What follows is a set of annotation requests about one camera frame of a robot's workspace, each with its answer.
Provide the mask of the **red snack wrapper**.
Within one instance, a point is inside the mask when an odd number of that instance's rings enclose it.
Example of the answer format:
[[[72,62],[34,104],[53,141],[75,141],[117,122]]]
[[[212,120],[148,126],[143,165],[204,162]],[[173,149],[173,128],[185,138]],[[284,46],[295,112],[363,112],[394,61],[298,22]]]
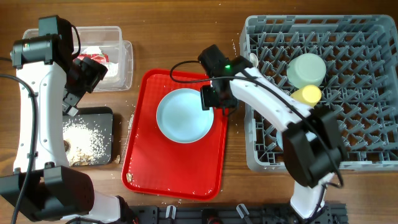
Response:
[[[88,57],[98,63],[108,63],[109,57],[106,54],[80,54],[78,59],[83,60],[85,57]]]

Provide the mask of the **white napkin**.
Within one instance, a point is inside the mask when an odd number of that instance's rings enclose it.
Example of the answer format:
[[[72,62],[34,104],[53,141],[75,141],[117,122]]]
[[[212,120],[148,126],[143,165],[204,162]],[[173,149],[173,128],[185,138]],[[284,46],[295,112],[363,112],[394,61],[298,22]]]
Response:
[[[87,47],[81,54],[106,54],[98,46]],[[104,65],[108,72],[105,75],[106,78],[115,77],[118,74],[118,63],[113,63],[109,60],[108,63],[101,63]]]

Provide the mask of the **light blue plate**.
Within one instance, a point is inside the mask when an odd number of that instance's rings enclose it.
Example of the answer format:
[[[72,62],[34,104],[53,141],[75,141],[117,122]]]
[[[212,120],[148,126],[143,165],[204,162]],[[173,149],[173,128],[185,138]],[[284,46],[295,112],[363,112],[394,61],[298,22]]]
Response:
[[[203,110],[200,92],[191,88],[181,88],[166,94],[156,111],[161,133],[167,139],[181,144],[204,138],[214,120],[213,110]]]

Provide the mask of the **white plastic spoon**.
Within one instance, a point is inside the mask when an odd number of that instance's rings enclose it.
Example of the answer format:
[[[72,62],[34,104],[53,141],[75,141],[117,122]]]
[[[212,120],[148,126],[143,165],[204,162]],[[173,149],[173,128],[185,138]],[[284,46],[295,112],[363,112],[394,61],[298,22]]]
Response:
[[[255,53],[249,54],[249,61],[252,63],[254,67],[257,68],[259,66],[259,59]]]

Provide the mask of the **light blue bowl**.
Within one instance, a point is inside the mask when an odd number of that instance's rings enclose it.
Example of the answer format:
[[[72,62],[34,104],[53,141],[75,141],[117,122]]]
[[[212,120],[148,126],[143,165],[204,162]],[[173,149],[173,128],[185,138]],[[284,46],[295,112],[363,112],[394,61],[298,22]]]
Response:
[[[277,131],[277,133],[276,133],[276,140],[277,140],[278,146],[279,146],[282,150],[284,150],[284,147],[283,147],[283,139],[282,139],[282,133],[281,133],[280,131]]]

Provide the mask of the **green bowl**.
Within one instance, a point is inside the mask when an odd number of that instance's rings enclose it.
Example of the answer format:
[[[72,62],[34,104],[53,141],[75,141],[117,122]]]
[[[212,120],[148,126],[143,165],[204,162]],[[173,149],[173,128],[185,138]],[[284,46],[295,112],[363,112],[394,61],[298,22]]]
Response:
[[[326,64],[315,54],[306,53],[294,58],[287,66],[287,78],[296,88],[320,86],[326,75]]]

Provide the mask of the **yellow cup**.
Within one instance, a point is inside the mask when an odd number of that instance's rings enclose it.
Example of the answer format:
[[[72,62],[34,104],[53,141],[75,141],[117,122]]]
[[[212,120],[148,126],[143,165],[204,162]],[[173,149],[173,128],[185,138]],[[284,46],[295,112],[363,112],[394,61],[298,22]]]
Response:
[[[291,97],[303,104],[314,107],[322,98],[322,92],[315,85],[307,85],[291,94]]]

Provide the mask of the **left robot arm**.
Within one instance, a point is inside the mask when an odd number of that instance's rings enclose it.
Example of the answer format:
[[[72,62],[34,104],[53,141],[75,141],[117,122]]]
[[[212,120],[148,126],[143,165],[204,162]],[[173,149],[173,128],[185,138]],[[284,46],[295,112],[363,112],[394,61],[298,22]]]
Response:
[[[63,116],[106,75],[104,65],[79,59],[77,28],[59,16],[39,19],[37,37],[14,42],[13,80],[21,93],[19,146],[12,175],[1,178],[1,196],[32,222],[138,223],[120,196],[97,192],[90,177],[70,168]]]

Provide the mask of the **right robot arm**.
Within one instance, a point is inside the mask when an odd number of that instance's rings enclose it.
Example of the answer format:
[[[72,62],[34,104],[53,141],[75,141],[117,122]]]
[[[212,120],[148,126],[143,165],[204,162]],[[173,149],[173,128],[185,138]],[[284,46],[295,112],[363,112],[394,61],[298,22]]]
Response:
[[[347,158],[338,122],[326,107],[312,108],[268,81],[244,57],[198,57],[210,85],[201,89],[203,109],[233,108],[240,100],[282,134],[283,159],[295,181],[290,206],[303,221],[313,221],[324,205],[326,189]]]

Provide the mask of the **grey dishwasher rack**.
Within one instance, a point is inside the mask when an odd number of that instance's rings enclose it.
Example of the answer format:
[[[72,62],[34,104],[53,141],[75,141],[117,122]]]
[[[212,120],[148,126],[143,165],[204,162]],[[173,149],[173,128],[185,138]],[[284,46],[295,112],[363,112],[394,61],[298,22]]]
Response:
[[[340,167],[397,170],[397,27],[387,15],[249,16],[240,54],[288,94],[289,62],[319,55],[326,65],[320,105],[331,109],[348,151]]]

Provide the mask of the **black tray bin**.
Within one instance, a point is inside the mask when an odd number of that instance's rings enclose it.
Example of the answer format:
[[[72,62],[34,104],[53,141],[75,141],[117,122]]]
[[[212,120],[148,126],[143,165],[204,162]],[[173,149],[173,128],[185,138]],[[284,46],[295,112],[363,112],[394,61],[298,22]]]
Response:
[[[65,115],[63,117],[63,127],[67,124],[85,124],[90,129],[98,129],[102,131],[104,136],[105,155],[98,159],[92,165],[96,166],[105,165],[110,163],[113,149],[113,112],[108,107],[102,108],[86,108],[81,111],[80,114],[75,116]],[[67,143],[65,143],[65,151],[68,149]]]

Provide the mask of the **food crumb on table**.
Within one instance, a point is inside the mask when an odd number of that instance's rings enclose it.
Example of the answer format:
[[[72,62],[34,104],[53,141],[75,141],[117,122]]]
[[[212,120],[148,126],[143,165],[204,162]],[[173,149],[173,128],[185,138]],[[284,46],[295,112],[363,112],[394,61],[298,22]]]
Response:
[[[115,163],[115,164],[119,164],[119,163],[120,163],[120,160],[121,160],[121,156],[120,156],[120,155],[117,155],[116,158],[115,158],[115,160],[114,160],[114,163]]]

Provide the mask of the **red serving tray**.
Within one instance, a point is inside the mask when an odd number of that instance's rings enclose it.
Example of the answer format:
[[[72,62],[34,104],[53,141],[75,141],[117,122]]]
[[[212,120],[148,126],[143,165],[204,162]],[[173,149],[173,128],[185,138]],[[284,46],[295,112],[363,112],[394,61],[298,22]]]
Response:
[[[141,80],[121,180],[134,192],[190,200],[211,200],[220,191],[228,119],[215,111],[210,132],[201,140],[180,144],[167,139],[156,121],[161,99],[181,88],[199,90],[192,72],[152,69]],[[126,180],[132,174],[132,182]]]

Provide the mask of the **food crumb on tray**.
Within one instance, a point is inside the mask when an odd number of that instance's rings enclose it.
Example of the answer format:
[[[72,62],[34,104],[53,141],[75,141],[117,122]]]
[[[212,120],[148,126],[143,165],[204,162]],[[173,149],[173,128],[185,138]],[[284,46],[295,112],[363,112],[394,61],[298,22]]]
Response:
[[[131,174],[131,173],[128,172],[128,173],[126,174],[126,180],[127,180],[128,183],[131,183],[131,182],[132,182],[132,174]]]

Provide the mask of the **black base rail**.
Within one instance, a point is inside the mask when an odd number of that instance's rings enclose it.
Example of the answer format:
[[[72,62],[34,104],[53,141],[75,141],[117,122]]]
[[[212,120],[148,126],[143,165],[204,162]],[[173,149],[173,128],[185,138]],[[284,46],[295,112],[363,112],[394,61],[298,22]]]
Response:
[[[303,219],[288,204],[265,204],[247,207],[168,207],[135,206],[131,208],[138,223],[153,224],[271,224],[271,223],[316,223],[348,224],[348,212],[343,203],[326,203],[315,217]]]

